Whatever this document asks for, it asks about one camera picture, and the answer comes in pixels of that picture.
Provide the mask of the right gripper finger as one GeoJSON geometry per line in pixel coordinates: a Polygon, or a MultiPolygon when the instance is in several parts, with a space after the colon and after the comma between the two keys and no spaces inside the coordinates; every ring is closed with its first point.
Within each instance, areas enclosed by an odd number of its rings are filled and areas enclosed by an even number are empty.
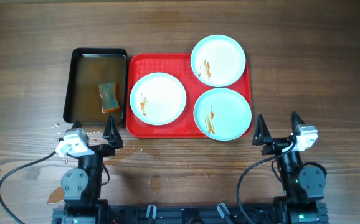
{"type": "Polygon", "coordinates": [[[297,127],[300,124],[305,124],[305,122],[298,116],[296,111],[293,111],[291,114],[291,127],[293,134],[297,133],[297,127]]]}
{"type": "Polygon", "coordinates": [[[263,116],[259,114],[257,116],[257,124],[255,127],[255,134],[252,139],[252,145],[262,146],[270,143],[272,143],[272,137],[263,116]]]}

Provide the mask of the orange and green sponge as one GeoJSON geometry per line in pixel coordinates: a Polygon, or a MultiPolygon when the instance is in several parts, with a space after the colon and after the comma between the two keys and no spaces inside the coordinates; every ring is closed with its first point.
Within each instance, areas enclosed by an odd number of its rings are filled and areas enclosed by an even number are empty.
{"type": "Polygon", "coordinates": [[[103,83],[98,86],[102,99],[102,112],[114,113],[120,109],[117,97],[117,84],[115,82],[103,83]]]}

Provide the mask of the light blue plate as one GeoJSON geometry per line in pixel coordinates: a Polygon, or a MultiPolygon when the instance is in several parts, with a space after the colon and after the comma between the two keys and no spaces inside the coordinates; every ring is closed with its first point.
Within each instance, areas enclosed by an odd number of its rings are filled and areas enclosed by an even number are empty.
{"type": "Polygon", "coordinates": [[[130,92],[130,107],[142,122],[162,126],[177,119],[186,107],[183,84],[174,76],[156,72],[140,78],[130,92]]]}
{"type": "Polygon", "coordinates": [[[244,74],[247,58],[236,40],[217,34],[203,38],[194,46],[190,63],[201,82],[212,87],[225,87],[244,74]]]}
{"type": "Polygon", "coordinates": [[[252,124],[252,109],[238,92],[214,88],[203,93],[195,102],[193,117],[201,133],[218,141],[241,137],[252,124]]]}

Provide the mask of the light blue plate top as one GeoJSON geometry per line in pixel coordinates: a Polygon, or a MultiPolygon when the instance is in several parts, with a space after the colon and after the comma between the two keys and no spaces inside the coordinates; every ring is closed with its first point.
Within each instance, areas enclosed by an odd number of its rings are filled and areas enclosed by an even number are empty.
{"type": "Polygon", "coordinates": [[[217,34],[203,38],[194,46],[190,63],[201,82],[212,87],[225,87],[244,74],[247,58],[236,40],[217,34]]]}

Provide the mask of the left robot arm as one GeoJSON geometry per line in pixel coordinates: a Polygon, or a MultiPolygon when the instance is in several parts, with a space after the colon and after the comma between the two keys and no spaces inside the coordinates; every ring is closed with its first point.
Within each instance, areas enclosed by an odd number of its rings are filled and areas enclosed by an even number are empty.
{"type": "Polygon", "coordinates": [[[103,139],[106,144],[89,145],[89,137],[79,121],[66,130],[56,152],[59,156],[70,156],[78,160],[78,166],[67,171],[61,180],[64,192],[64,209],[54,212],[52,223],[116,223],[117,218],[107,200],[100,198],[102,173],[107,168],[104,157],[114,156],[123,147],[123,140],[116,127],[114,116],[107,120],[103,139]]]}

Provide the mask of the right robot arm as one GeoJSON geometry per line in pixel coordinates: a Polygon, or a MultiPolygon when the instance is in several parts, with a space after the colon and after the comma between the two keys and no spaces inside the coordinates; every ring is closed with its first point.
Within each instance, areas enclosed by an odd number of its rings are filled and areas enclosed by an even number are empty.
{"type": "Polygon", "coordinates": [[[318,130],[306,124],[296,112],[291,114],[292,132],[288,137],[272,138],[262,115],[252,144],[262,146],[262,155],[273,156],[284,195],[273,199],[276,223],[326,223],[328,216],[320,205],[326,186],[326,169],[317,162],[303,162],[300,153],[318,139],[318,130]]]}

